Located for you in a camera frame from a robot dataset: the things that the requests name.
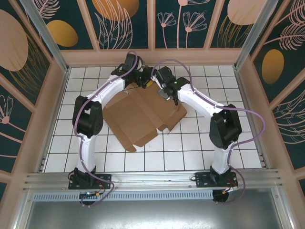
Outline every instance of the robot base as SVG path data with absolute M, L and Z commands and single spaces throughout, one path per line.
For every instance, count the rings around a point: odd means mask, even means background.
M 235 172 L 227 171 L 222 174 L 219 176 L 217 183 L 212 180 L 210 172 L 195 173 L 195 182 L 197 187 L 223 187 L 225 189 L 232 185 L 230 181 L 238 186 Z
M 92 173 L 104 180 L 111 181 L 111 174 L 95 174 L 95 169 Z M 107 182 L 97 182 L 96 179 L 91 177 L 88 173 L 83 173 L 79 171 L 77 168 L 74 170 L 74 174 L 70 175 L 69 186 L 68 189 L 72 190 L 88 190 L 88 189 L 101 189 L 100 183 L 104 186 L 105 189 L 110 189 L 110 184 Z

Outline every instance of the dark green wallpaper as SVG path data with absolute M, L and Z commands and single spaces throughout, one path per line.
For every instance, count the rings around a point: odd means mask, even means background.
M 0 170 L 10 173 L 32 113 L 2 86 L 0 108 Z
M 147 49 L 146 0 L 86 0 L 101 49 Z
M 303 194 L 305 196 L 305 179 L 299 180 L 299 182 L 300 182 L 300 186 L 303 191 Z
M 273 114 L 293 167 L 305 167 L 305 81 L 273 110 Z
M 34 0 L 61 50 L 93 49 L 76 0 Z
M 263 34 L 264 34 L 264 33 L 266 32 L 266 30 L 268 29 L 270 23 L 272 22 L 273 18 L 275 17 L 275 15 L 276 15 L 278 9 L 280 8 L 280 6 L 282 5 L 282 3 L 283 3 L 283 0 L 278 0 L 277 5 L 276 5 L 276 7 L 275 7 L 275 10 L 274 10 L 273 13 L 271 14 L 271 16 L 270 16 L 270 18 L 269 18 L 267 24 L 265 25 L 263 31 L 261 32 L 261 34 L 260 34 L 259 37 L 257 38 L 255 44 L 253 45 L 253 47 L 252 47 L 252 49 L 251 49 L 251 51 L 250 51 L 250 55 L 252 55 L 253 52 L 255 51 L 255 49 L 256 49 L 258 43 L 261 41 L 261 37 L 263 36 Z
M 156 0 L 156 49 L 203 48 L 215 3 L 215 0 L 189 1 L 184 6 L 178 1 Z
M 292 0 L 254 60 L 269 102 L 305 68 L 305 5 Z
M 50 63 L 8 0 L 0 2 L 0 21 L 0 73 L 36 104 Z
M 253 24 L 234 24 L 228 16 L 229 2 L 234 4 L 234 0 L 225 0 L 220 18 L 213 36 L 211 48 L 241 48 L 247 38 Z M 244 18 L 243 8 L 240 8 L 235 17 Z
M 22 9 L 22 11 L 24 12 L 24 14 L 26 15 L 26 17 L 28 18 L 28 21 L 31 23 L 32 27 L 34 28 L 34 30 L 36 31 L 37 35 L 39 36 L 40 40 L 43 42 L 44 46 L 46 47 L 46 49 L 48 50 L 48 53 L 50 54 L 51 57 L 53 57 L 53 54 L 51 53 L 51 51 L 49 50 L 48 46 L 46 45 L 46 43 L 44 42 L 44 40 L 42 39 L 42 37 L 40 36 L 38 30 L 36 29 L 35 25 L 33 24 L 32 20 L 29 18 L 29 16 L 27 15 L 27 13 L 25 12 L 24 7 L 22 6 L 20 0 L 17 0 L 17 3 L 19 4 L 20 8 Z
M 5 191 L 5 188 L 6 188 L 6 184 L 0 182 L 0 203 L 1 203 L 1 200 L 2 200 L 2 197 L 3 197 L 3 194 L 4 194 L 4 191 Z

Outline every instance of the metal plate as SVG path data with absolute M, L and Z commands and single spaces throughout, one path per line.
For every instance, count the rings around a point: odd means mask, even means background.
M 236 186 L 238 186 L 237 177 L 235 172 L 229 172 L 226 176 L 221 177 L 219 184 L 215 184 L 210 178 L 210 172 L 205 173 L 195 173 L 195 181 L 197 187 L 230 187 L 232 184 L 229 182 L 233 182 Z
M 111 181 L 111 174 L 95 174 L 97 177 L 104 179 L 104 180 L 110 180 Z M 102 182 L 102 185 L 105 187 L 105 189 L 110 189 L 110 184 L 107 182 Z M 70 178 L 70 183 L 68 186 L 68 189 L 71 190 L 88 190 L 88 189 L 94 189 L 94 190 L 99 190 L 100 189 L 100 183 L 99 182 L 95 182 L 93 184 L 92 187 L 90 187 L 90 185 L 88 185 L 87 182 L 76 179 L 75 175 L 71 175 Z

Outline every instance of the cardboard box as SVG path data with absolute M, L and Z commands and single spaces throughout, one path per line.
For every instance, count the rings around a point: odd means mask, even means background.
M 134 87 L 116 94 L 103 109 L 105 121 L 129 152 L 136 151 L 133 145 L 142 147 L 157 137 L 157 129 L 172 130 L 187 113 L 181 103 L 164 100 L 155 83 L 145 89 Z

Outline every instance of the wire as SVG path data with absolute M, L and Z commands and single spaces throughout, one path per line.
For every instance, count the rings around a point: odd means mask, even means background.
M 242 109 L 242 108 L 233 108 L 233 107 L 226 107 L 226 106 L 219 106 L 217 105 L 216 103 L 214 103 L 212 100 L 209 100 L 208 98 L 205 98 L 204 96 L 202 96 L 193 86 L 193 82 L 192 82 L 192 76 L 191 76 L 191 72 L 190 70 L 180 61 L 178 60 L 175 60 L 175 59 L 165 59 L 165 60 L 162 60 L 160 62 L 158 62 L 152 69 L 152 74 L 151 74 L 151 78 L 153 78 L 153 73 L 154 73 L 154 70 L 156 69 L 157 66 L 159 66 L 161 63 L 164 63 L 164 62 L 168 62 L 168 61 L 172 61 L 172 62 L 176 62 L 178 64 L 180 64 L 188 73 L 188 75 L 190 76 L 190 86 L 191 86 L 191 89 L 192 91 L 201 99 L 203 99 L 205 102 L 207 102 L 208 104 L 216 107 L 216 108 L 219 108 L 219 109 L 224 109 L 224 110 L 230 110 L 230 111 L 244 111 L 244 112 L 248 112 L 248 113 L 252 113 L 254 115 L 256 115 L 257 117 L 259 117 L 263 123 L 263 128 L 261 130 L 261 132 L 249 139 L 249 140 L 245 140 L 245 141 L 242 141 L 242 142 L 238 142 L 238 143 L 235 143 L 233 144 L 230 149 L 229 149 L 229 153 L 228 153 L 228 159 L 227 159 L 227 164 L 229 165 L 229 167 L 234 170 L 236 173 L 238 173 L 240 175 L 240 177 L 242 178 L 243 180 L 243 192 L 241 193 L 240 197 L 237 199 L 237 200 L 234 200 L 234 201 L 231 201 L 231 202 L 224 202 L 223 204 L 233 204 L 233 203 L 236 203 L 237 201 L 239 201 L 243 196 L 244 196 L 244 192 L 245 192 L 245 188 L 246 188 L 246 183 L 245 183 L 245 180 L 244 180 L 244 177 L 243 175 L 236 169 L 234 168 L 231 164 L 230 164 L 230 158 L 231 158 L 231 153 L 232 153 L 232 150 L 234 147 L 238 146 L 238 145 L 241 145 L 241 144 L 245 144 L 245 143 L 248 143 L 248 142 L 252 142 L 256 139 L 258 139 L 260 136 L 263 135 L 265 129 L 266 129 L 266 122 L 264 120 L 264 118 L 257 112 L 255 111 L 250 111 L 250 110 L 247 110 L 247 109 Z
M 105 193 L 105 187 L 104 187 L 104 185 L 103 185 L 99 180 L 97 180 L 96 182 L 100 183 L 100 190 L 98 190 L 97 192 L 100 193 L 101 189 L 103 188 L 103 193 L 102 193 L 102 194 L 104 194 L 104 193 Z
M 98 93 L 100 93 L 103 89 L 105 89 L 105 88 L 106 88 L 108 85 L 110 85 L 113 81 L 116 81 L 116 80 L 118 80 L 118 79 L 121 79 L 122 77 L 128 75 L 130 72 L 132 72 L 132 71 L 134 70 L 134 68 L 136 67 L 137 62 L 138 62 L 138 55 L 137 55 L 137 53 L 136 53 L 135 51 L 128 51 L 127 54 L 129 54 L 129 53 L 131 53 L 131 52 L 133 52 L 134 55 L 135 55 L 135 62 L 134 62 L 134 64 L 133 64 L 133 66 L 131 67 L 131 69 L 130 69 L 129 71 L 127 71 L 126 73 L 124 73 L 123 75 L 117 76 L 117 77 L 115 77 L 114 79 L 112 79 L 111 81 L 109 81 L 109 82 L 107 82 L 106 84 L 104 84 L 102 87 L 100 87 L 100 89 L 99 89 L 98 91 L 96 91 L 96 93 L 94 93 L 93 96 L 91 96 L 90 98 L 88 98 L 88 100 L 87 100 L 86 102 L 84 102 L 84 104 L 81 106 L 81 108 L 80 108 L 80 110 L 79 110 L 79 112 L 78 112 L 78 114 L 77 114 L 77 116 L 76 116 L 74 126 L 77 127 L 77 124 L 78 124 L 78 121 L 79 121 L 79 119 L 80 119 L 81 113 L 82 113 L 82 111 L 84 110 L 85 106 L 86 106 L 93 98 L 95 98 L 95 96 L 96 96 Z M 81 165 L 83 166 L 83 168 L 85 169 L 85 171 L 86 171 L 90 176 L 92 176 L 93 178 L 95 178 L 95 179 L 97 179 L 97 180 L 99 180 L 99 181 L 106 182 L 106 183 L 112 185 L 112 188 L 110 189 L 110 191 L 109 191 L 107 194 L 105 194 L 99 201 L 95 201 L 95 202 L 94 202 L 93 204 L 91 204 L 91 205 L 85 205 L 85 204 L 83 203 L 83 199 L 84 199 L 84 198 L 81 199 L 81 205 L 82 205 L 83 207 L 90 208 L 90 207 L 94 207 L 94 206 L 98 205 L 99 203 L 101 203 L 104 199 L 106 199 L 106 198 L 109 196 L 109 194 L 110 194 L 111 192 L 113 192 L 113 190 L 114 190 L 114 183 L 113 183 L 112 181 L 110 181 L 110 180 L 105 180 L 105 179 L 101 179 L 101 178 L 97 177 L 96 175 L 92 174 L 92 173 L 87 169 L 87 167 L 86 167 L 86 165 L 85 165 L 85 163 L 84 163 L 84 160 L 83 160 L 83 158 L 82 158 L 82 151 L 81 151 L 81 149 L 82 149 L 82 144 L 83 144 L 83 142 L 84 142 L 84 138 L 83 138 L 82 135 L 80 135 L 80 134 L 77 133 L 77 128 L 74 128 L 74 134 L 75 134 L 75 136 L 81 138 L 81 143 L 80 143 L 80 160 L 81 160 Z
M 70 175 L 74 172 L 74 170 L 72 170 L 69 174 L 68 174 L 68 180 L 70 180 Z
M 196 182 L 196 179 L 193 180 L 194 177 L 195 177 L 195 176 L 190 177 L 190 180 Z
M 234 185 L 235 187 L 238 187 L 236 184 L 234 184 L 229 178 L 227 178 L 227 180 L 232 184 Z
M 135 88 L 139 88 L 140 86 L 138 86 L 138 87 L 131 87 L 131 88 L 128 88 L 128 89 L 124 89 L 123 91 L 128 91 L 128 90 L 130 90 L 130 89 L 135 89 Z

